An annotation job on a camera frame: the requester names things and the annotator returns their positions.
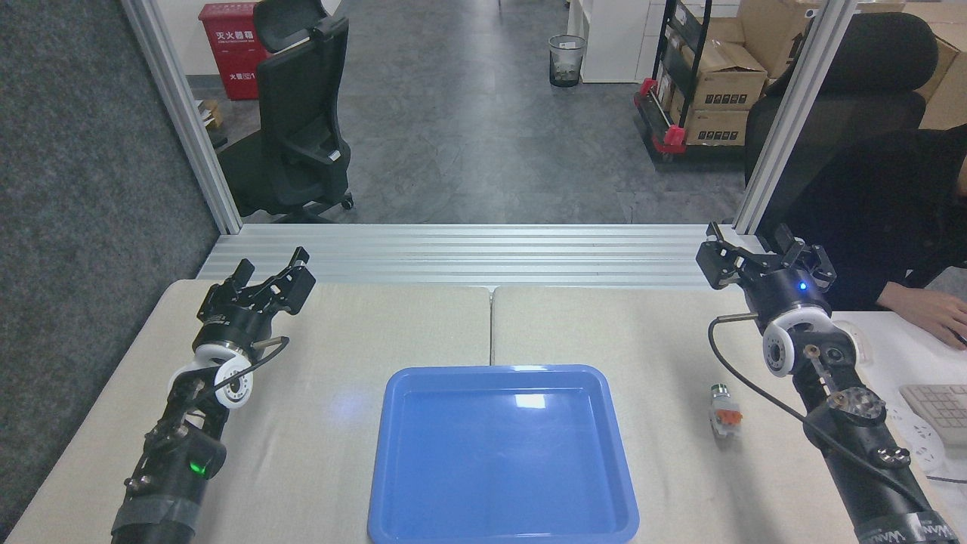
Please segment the person's hand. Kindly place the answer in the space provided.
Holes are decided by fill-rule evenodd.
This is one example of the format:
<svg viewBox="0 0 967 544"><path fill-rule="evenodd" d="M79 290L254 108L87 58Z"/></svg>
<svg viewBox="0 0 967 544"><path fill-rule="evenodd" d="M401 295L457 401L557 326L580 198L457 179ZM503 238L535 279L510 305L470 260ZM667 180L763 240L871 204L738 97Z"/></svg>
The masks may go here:
<svg viewBox="0 0 967 544"><path fill-rule="evenodd" d="M907 288L900 283L888 282L876 303L928 332L943 344L964 351L966 303L953 294Z"/></svg>

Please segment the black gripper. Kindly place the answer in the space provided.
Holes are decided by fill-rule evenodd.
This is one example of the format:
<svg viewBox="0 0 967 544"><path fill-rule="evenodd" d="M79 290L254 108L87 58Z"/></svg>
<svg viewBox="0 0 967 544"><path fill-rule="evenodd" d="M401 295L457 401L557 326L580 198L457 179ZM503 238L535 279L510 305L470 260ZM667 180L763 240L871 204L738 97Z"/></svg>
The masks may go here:
<svg viewBox="0 0 967 544"><path fill-rule="evenodd" d="M279 312L299 314L314 288L315 280L303 246L295 249L290 262L279 274L260 285L246 286L255 266L243 258L230 275L230 283L216 283L208 289L197 317L202 327L197 345L234 345L245 354L263 354L255 343L270 338L270 321Z"/></svg>
<svg viewBox="0 0 967 544"><path fill-rule="evenodd" d="M825 292L837 273L825 248L808 244L787 224L778 224L771 250L787 267L765 270L765 255L730 243L721 225L711 221L706 240L698 248L697 264L712 289L725 289L733 283L743 289L747 307L757 314L757 327L766 327L781 314L800 307L818 307L828 316L832 314Z"/></svg>

